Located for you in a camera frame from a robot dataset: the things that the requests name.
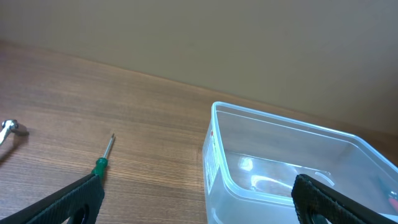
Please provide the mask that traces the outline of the small silver wrench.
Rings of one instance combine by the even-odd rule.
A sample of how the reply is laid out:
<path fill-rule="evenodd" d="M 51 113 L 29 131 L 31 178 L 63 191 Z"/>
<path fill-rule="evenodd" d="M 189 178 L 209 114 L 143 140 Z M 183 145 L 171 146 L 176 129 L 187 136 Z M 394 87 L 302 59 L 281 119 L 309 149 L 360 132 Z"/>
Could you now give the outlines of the small silver wrench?
<path fill-rule="evenodd" d="M 15 130 L 18 130 L 19 123 L 15 119 L 9 119 L 2 122 L 2 130 L 0 133 L 0 145 L 4 143 L 8 135 L 10 135 Z"/>

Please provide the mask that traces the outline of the green handled screwdriver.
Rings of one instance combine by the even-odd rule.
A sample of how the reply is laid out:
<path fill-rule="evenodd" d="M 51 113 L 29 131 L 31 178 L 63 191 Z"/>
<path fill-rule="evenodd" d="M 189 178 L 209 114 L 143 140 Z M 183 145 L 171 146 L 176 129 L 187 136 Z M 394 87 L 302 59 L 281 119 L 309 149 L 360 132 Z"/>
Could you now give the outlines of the green handled screwdriver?
<path fill-rule="evenodd" d="M 108 166 L 109 153 L 112 150 L 115 139 L 115 134 L 112 134 L 103 156 L 97 159 L 95 166 L 91 171 L 92 174 L 97 175 L 100 179 L 104 179 L 105 177 L 106 168 Z"/>

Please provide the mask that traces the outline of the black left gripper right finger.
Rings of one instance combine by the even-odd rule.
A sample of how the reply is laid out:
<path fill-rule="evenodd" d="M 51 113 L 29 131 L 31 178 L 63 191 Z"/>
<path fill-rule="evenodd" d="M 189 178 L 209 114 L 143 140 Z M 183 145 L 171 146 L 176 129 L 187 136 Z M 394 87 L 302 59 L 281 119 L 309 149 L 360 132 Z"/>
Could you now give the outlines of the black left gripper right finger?
<path fill-rule="evenodd" d="M 296 176 L 291 196 L 301 224 L 394 223 L 306 174 Z"/>

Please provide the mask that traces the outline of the red handled cutting pliers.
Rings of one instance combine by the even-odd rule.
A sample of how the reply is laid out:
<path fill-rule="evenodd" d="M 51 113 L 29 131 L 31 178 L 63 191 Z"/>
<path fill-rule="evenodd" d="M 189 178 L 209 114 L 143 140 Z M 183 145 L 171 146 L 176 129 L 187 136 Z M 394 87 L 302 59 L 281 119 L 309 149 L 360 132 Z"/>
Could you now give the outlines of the red handled cutting pliers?
<path fill-rule="evenodd" d="M 397 212 L 397 191 L 387 185 L 380 177 L 378 177 L 377 180 L 390 206 L 394 209 L 395 212 Z"/>

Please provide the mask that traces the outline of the clear plastic container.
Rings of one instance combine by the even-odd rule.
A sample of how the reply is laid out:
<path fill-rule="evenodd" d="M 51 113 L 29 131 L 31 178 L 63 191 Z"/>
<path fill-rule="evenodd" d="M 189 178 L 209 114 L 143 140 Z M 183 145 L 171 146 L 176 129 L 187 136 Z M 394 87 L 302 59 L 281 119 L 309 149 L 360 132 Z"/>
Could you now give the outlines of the clear plastic container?
<path fill-rule="evenodd" d="M 380 177 L 397 167 L 354 134 L 217 101 L 203 143 L 209 223 L 297 223 L 291 192 L 306 174 L 397 221 Z"/>

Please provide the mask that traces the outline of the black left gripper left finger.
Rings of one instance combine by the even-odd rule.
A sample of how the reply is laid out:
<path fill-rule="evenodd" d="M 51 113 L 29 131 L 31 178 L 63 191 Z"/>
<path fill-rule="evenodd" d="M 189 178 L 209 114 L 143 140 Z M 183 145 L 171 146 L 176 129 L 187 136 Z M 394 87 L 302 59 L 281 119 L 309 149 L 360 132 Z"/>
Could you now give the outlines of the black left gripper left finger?
<path fill-rule="evenodd" d="M 2 224 L 96 222 L 104 199 L 101 178 L 89 174 L 42 200 L 1 220 Z"/>

